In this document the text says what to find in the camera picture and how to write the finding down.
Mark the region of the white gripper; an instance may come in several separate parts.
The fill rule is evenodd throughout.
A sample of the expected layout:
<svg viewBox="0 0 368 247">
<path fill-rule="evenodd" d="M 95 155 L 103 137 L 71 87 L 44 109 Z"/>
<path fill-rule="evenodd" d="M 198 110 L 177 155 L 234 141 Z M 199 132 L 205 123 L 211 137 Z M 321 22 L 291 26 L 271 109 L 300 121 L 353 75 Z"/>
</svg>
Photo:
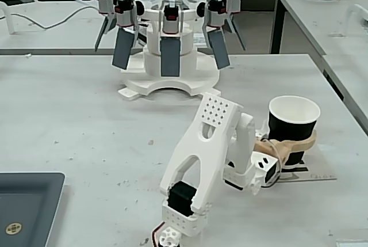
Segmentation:
<svg viewBox="0 0 368 247">
<path fill-rule="evenodd" d="M 261 128 L 255 130 L 256 142 L 251 154 L 251 166 L 255 173 L 251 180 L 252 189 L 270 188 L 279 179 L 281 167 L 289 159 L 291 153 L 305 152 L 311 149 L 317 138 L 317 131 L 313 130 L 309 138 L 304 140 L 268 140 L 269 124 L 265 119 Z"/>
</svg>

